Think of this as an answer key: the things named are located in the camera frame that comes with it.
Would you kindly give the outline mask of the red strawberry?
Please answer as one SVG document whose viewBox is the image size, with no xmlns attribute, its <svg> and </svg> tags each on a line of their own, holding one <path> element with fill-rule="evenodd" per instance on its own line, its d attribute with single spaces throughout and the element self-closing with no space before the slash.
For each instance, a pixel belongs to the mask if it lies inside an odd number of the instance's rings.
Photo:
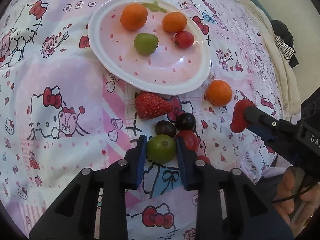
<svg viewBox="0 0 320 240">
<path fill-rule="evenodd" d="M 256 107 L 256 104 L 249 99 L 239 100 L 235 104 L 233 118 L 230 124 L 232 132 L 241 133 L 251 125 L 251 123 L 245 118 L 245 110 L 250 106 Z"/>
<path fill-rule="evenodd" d="M 140 92 L 135 98 L 135 109 L 140 119 L 150 120 L 172 112 L 174 106 L 155 93 Z"/>
</svg>

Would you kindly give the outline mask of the orange mandarin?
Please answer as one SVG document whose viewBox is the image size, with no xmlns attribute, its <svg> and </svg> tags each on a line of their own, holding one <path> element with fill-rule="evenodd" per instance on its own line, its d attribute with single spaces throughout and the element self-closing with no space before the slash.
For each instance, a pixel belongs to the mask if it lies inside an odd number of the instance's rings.
<svg viewBox="0 0 320 240">
<path fill-rule="evenodd" d="M 162 20 L 162 27 L 168 33 L 179 33 L 185 29 L 186 25 L 186 16 L 178 11 L 165 15 Z"/>
<path fill-rule="evenodd" d="M 232 89 L 230 85 L 223 80 L 214 80 L 206 90 L 207 100 L 214 106 L 227 105 L 232 99 Z"/>
<path fill-rule="evenodd" d="M 137 31 L 144 27 L 147 18 L 146 7 L 138 3 L 131 3 L 123 9 L 120 23 L 128 31 Z"/>
</svg>

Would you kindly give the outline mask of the green grape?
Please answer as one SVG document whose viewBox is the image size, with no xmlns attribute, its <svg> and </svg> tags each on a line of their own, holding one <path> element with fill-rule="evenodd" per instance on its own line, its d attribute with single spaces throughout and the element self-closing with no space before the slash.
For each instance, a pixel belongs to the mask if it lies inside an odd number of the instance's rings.
<svg viewBox="0 0 320 240">
<path fill-rule="evenodd" d="M 166 164 L 176 156 L 176 142 L 168 135 L 157 135 L 147 143 L 147 156 L 158 164 Z"/>
<path fill-rule="evenodd" d="M 158 46 L 158 37 L 149 33 L 140 33 L 134 40 L 136 51 L 143 56 L 153 54 Z"/>
</svg>

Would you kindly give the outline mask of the red cherry tomato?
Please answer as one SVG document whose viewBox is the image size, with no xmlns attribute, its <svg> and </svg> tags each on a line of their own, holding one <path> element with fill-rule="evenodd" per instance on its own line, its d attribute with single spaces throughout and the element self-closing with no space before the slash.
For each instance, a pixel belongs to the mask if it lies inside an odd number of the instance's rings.
<svg viewBox="0 0 320 240">
<path fill-rule="evenodd" d="M 205 155 L 199 155 L 198 159 L 204 161 L 205 163 L 211 164 L 210 159 Z"/>
<path fill-rule="evenodd" d="M 197 152 L 199 147 L 199 140 L 195 133 L 193 133 L 192 131 L 180 131 L 176 135 L 176 137 L 181 137 L 184 140 L 187 149 Z"/>
<path fill-rule="evenodd" d="M 181 31 L 175 35 L 175 44 L 181 49 L 187 49 L 194 43 L 194 36 L 188 31 Z"/>
</svg>

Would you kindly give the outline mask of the dark purple grape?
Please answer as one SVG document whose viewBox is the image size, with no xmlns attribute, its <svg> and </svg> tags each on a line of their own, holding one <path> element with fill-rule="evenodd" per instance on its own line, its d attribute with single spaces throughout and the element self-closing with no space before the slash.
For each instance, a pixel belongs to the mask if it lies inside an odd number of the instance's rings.
<svg viewBox="0 0 320 240">
<path fill-rule="evenodd" d="M 191 113 L 182 113 L 176 118 L 176 129 L 179 131 L 193 131 L 196 127 L 196 119 Z"/>
<path fill-rule="evenodd" d="M 156 135 L 167 135 L 171 138 L 176 136 L 176 127 L 169 121 L 161 120 L 155 126 Z"/>
</svg>

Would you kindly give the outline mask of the black striped clothes pile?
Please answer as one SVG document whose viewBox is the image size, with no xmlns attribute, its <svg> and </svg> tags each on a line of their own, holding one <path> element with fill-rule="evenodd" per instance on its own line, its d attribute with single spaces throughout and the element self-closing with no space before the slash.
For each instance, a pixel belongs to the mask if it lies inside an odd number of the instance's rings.
<svg viewBox="0 0 320 240">
<path fill-rule="evenodd" d="M 274 31 L 275 43 L 280 52 L 284 55 L 285 60 L 289 63 L 291 68 L 299 64 L 294 49 L 294 39 L 289 32 L 287 26 L 278 20 L 272 20 L 271 25 Z"/>
</svg>

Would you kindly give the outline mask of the white pink strawberry plate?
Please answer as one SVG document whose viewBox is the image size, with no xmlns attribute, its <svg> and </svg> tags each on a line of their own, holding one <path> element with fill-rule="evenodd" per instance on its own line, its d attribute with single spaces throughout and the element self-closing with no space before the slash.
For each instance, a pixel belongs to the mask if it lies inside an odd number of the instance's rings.
<svg viewBox="0 0 320 240">
<path fill-rule="evenodd" d="M 88 24 L 89 45 L 112 74 L 147 91 L 176 95 L 198 89 L 209 75 L 206 39 L 189 17 L 183 36 L 192 44 L 181 48 L 175 33 L 163 29 L 163 18 L 181 12 L 163 0 L 110 0 Z"/>
</svg>

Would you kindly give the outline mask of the pink Hello Kitty bedsheet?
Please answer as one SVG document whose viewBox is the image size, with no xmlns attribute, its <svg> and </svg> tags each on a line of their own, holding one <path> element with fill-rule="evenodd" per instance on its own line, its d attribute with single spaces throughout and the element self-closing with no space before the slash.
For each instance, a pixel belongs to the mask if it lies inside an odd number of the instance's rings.
<svg viewBox="0 0 320 240">
<path fill-rule="evenodd" d="M 135 114 L 137 89 L 93 54 L 88 22 L 109 0 L 12 0 L 1 17 L 1 201 L 23 232 L 84 167 L 122 158 L 157 120 Z M 261 27 L 239 0 L 165 0 L 183 10 L 209 44 L 212 66 L 199 89 L 167 97 L 195 115 L 198 155 L 218 169 L 238 167 L 253 183 L 274 153 L 245 130 L 231 132 L 235 102 L 248 98 L 282 119 L 283 102 Z M 225 80 L 233 100 L 214 107 L 206 86 Z M 184 191 L 176 160 L 146 161 L 142 185 L 126 193 L 131 239 L 194 239 L 197 195 Z"/>
</svg>

